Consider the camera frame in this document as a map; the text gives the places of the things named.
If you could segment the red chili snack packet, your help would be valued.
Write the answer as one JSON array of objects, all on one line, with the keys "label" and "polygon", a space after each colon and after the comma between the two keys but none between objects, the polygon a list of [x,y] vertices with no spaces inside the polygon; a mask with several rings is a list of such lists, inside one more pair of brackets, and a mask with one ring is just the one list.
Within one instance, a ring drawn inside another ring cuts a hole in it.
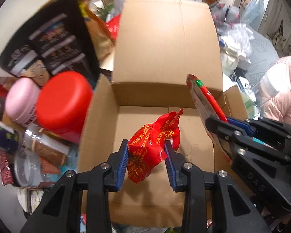
[{"label": "red chili snack packet", "polygon": [[226,115],[210,91],[195,75],[187,75],[187,86],[189,88],[190,95],[195,104],[195,107],[201,117],[202,123],[206,129],[207,135],[211,138],[213,144],[218,146],[218,148],[225,155],[226,161],[230,163],[232,155],[228,142],[226,140],[220,139],[217,135],[208,131],[205,123],[205,121],[210,117],[214,117],[215,119],[227,123],[228,119]]}]

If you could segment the red crinkled snack wrapper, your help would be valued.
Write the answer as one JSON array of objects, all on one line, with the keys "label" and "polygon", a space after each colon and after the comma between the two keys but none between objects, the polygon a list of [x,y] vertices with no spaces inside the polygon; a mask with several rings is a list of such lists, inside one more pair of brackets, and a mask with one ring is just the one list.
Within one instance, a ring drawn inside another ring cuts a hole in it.
[{"label": "red crinkled snack wrapper", "polygon": [[138,184],[150,175],[154,167],[168,156],[165,141],[172,141],[176,151],[180,146],[179,121],[183,109],[158,117],[153,123],[143,125],[128,142],[128,177]]}]

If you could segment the person in pink jacket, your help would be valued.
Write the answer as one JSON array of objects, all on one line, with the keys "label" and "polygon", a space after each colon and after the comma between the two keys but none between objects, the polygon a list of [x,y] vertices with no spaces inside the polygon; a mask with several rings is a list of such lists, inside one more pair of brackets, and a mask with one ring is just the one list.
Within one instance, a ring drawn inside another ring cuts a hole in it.
[{"label": "person in pink jacket", "polygon": [[291,56],[282,57],[268,72],[278,77],[279,92],[262,106],[261,116],[291,125]]}]

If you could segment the clear empty plastic jar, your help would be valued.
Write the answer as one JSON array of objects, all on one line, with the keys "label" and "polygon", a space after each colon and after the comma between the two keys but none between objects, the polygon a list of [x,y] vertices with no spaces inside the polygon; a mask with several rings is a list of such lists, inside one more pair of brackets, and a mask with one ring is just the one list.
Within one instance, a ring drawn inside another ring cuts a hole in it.
[{"label": "clear empty plastic jar", "polygon": [[49,188],[54,182],[51,175],[42,172],[40,157],[27,149],[18,149],[14,158],[14,172],[23,188]]}]

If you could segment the clear jar brown label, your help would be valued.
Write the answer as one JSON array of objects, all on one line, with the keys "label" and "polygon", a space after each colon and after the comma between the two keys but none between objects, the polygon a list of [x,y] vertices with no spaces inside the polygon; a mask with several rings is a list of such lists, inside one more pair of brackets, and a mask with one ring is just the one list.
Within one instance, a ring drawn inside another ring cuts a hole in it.
[{"label": "clear jar brown label", "polygon": [[60,138],[50,135],[48,131],[34,123],[27,127],[23,145],[56,166],[64,165],[70,151],[70,147]]}]

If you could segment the red lidded canister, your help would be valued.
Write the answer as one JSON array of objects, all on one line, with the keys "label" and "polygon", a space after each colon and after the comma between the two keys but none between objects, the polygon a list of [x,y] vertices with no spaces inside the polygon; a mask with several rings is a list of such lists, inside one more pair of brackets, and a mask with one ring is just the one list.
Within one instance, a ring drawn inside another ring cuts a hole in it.
[{"label": "red lidded canister", "polygon": [[79,144],[87,110],[94,93],[86,78],[77,72],[52,77],[37,100],[37,120],[55,135]]}]

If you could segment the brown cardboard box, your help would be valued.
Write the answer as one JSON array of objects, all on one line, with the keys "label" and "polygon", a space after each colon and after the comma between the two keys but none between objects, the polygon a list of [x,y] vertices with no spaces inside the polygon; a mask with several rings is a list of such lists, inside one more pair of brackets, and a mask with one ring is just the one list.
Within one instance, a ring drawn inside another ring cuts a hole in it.
[{"label": "brown cardboard box", "polygon": [[83,127],[78,171],[93,169],[143,125],[183,110],[179,152],[204,171],[231,170],[194,106],[187,76],[195,75],[227,116],[247,118],[238,87],[223,88],[218,37],[209,6],[190,0],[125,0],[111,79],[101,75]]}]

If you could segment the pink lidded jar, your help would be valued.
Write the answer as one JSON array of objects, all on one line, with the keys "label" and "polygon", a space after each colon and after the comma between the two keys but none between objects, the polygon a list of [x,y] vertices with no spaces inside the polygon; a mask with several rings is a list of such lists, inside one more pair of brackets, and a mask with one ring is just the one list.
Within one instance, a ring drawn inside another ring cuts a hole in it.
[{"label": "pink lidded jar", "polygon": [[22,77],[8,91],[5,111],[17,124],[28,127],[37,119],[36,106],[39,86],[30,78]]}]

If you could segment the black snack pouch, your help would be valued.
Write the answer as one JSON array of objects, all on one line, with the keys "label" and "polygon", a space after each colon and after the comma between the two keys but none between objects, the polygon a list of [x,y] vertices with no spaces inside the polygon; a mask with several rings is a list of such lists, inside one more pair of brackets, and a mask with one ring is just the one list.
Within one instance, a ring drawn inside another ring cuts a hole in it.
[{"label": "black snack pouch", "polygon": [[94,87],[99,62],[79,0],[58,0],[33,15],[0,54],[0,67],[40,87],[59,73],[73,71]]}]

